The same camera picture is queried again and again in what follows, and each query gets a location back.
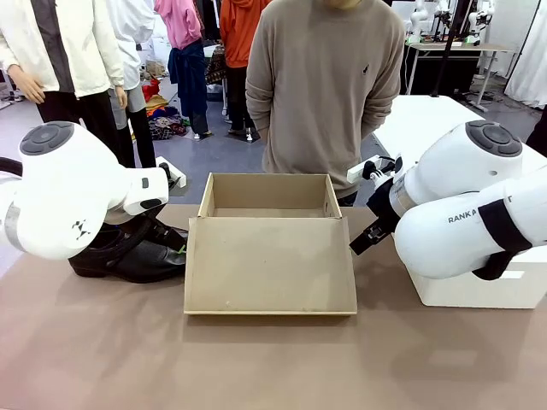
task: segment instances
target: beige sweatshirt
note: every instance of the beige sweatshirt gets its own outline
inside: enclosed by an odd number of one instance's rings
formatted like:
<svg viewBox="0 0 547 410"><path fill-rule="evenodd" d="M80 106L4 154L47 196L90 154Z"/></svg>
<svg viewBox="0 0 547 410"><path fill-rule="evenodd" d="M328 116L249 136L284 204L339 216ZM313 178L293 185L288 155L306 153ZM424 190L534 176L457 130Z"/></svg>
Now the beige sweatshirt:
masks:
<svg viewBox="0 0 547 410"><path fill-rule="evenodd" d="M322 0L273 0L250 52L247 106L269 127L269 173L328 173L337 197L357 191L347 170L399 93L403 23L382 0L353 9Z"/></svg>

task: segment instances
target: gray shorts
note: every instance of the gray shorts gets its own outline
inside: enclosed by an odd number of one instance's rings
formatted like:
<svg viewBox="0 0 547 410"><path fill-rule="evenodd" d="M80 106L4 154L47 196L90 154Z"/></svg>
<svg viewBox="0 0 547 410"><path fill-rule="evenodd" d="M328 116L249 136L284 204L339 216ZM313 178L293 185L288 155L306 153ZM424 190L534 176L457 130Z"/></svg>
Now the gray shorts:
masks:
<svg viewBox="0 0 547 410"><path fill-rule="evenodd" d="M116 96L113 88L109 89L110 105L112 106L112 112L114 113L114 119L116 121L116 128L122 130L127 126L127 113L137 113L141 109L146 108L146 101L144 100L143 89L139 86L132 90L126 90L127 94L127 108L121 109L118 103L118 97Z"/></svg>

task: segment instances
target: box lid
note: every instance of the box lid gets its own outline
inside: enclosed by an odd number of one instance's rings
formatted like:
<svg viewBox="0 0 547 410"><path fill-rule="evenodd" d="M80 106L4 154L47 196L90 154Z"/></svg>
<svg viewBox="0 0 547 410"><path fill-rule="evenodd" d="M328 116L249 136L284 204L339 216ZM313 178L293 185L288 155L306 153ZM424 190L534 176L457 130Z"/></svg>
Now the box lid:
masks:
<svg viewBox="0 0 547 410"><path fill-rule="evenodd" d="M196 218L188 314L355 314L346 219Z"/></svg>

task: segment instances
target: white hoodie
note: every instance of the white hoodie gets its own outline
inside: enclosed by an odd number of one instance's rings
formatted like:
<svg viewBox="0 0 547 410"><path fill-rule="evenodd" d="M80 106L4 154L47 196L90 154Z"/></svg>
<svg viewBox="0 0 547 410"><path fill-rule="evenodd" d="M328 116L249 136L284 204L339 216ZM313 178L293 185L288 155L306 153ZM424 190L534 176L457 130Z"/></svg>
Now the white hoodie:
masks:
<svg viewBox="0 0 547 410"><path fill-rule="evenodd" d="M0 0L0 62L37 77L44 91L59 91L31 2ZM56 0L57 18L77 97L123 85L123 64L105 0Z"/></svg>
<svg viewBox="0 0 547 410"><path fill-rule="evenodd" d="M141 65L137 44L148 41L154 31L154 12L146 0L107 0L110 21L124 65L124 88L140 85Z"/></svg>

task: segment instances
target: pink hoodie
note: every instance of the pink hoodie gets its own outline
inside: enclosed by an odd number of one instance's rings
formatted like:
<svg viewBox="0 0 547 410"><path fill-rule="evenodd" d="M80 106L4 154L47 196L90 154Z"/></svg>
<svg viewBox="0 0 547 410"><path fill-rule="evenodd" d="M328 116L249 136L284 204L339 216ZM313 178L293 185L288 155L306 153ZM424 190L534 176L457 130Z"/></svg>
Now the pink hoodie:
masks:
<svg viewBox="0 0 547 410"><path fill-rule="evenodd" d="M156 0L154 10L168 27L169 43L179 50L202 37L192 0Z"/></svg>

